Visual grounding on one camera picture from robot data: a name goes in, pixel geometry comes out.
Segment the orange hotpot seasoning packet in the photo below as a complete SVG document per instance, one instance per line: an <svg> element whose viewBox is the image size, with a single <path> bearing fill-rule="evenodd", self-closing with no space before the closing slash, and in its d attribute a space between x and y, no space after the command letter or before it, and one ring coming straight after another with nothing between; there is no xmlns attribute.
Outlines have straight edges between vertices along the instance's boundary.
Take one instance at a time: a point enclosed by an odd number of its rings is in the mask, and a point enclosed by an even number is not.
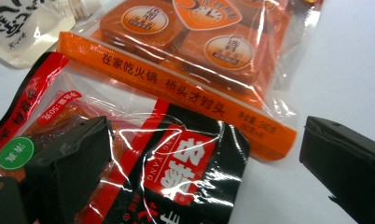
<svg viewBox="0 0 375 224"><path fill-rule="evenodd" d="M325 0L120 0L62 32L77 63L238 127L253 156L284 158L297 137L287 85Z"/></svg>

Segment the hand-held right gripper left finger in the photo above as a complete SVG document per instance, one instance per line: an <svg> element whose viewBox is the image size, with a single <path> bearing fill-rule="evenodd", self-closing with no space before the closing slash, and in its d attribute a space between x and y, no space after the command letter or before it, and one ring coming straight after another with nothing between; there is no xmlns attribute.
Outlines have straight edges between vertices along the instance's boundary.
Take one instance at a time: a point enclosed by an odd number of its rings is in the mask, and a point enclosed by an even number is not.
<svg viewBox="0 0 375 224"><path fill-rule="evenodd" d="M87 119L24 165L24 183L30 188L24 204L31 223L74 223L110 162L109 128L105 116Z"/></svg>

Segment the white spout pouch black lettering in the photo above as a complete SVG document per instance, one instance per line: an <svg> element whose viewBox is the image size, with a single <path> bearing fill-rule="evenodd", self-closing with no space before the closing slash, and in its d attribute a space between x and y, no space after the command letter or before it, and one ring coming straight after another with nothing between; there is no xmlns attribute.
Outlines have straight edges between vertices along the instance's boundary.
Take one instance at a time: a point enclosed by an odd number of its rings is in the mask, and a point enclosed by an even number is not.
<svg viewBox="0 0 375 224"><path fill-rule="evenodd" d="M0 60L29 68L77 21L102 7L101 0L0 0Z"/></svg>

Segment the red and black seasoning packet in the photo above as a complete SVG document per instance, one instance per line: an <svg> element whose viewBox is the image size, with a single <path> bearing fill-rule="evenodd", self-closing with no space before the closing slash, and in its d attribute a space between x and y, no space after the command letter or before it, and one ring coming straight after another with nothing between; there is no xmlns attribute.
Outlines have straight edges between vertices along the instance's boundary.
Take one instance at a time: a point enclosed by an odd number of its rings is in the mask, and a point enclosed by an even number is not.
<svg viewBox="0 0 375 224"><path fill-rule="evenodd" d="M73 224L229 223L250 148L236 127L48 52L0 120L0 224L39 224L28 220L24 165L100 116L111 159Z"/></svg>

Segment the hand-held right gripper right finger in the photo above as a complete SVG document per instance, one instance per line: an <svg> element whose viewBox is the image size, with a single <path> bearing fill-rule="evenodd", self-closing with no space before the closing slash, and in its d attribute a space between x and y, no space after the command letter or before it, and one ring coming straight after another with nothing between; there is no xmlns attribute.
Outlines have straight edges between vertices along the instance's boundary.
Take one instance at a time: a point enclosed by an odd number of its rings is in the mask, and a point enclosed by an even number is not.
<svg viewBox="0 0 375 224"><path fill-rule="evenodd" d="M309 116L299 161L358 224L375 224L375 141L336 121Z"/></svg>

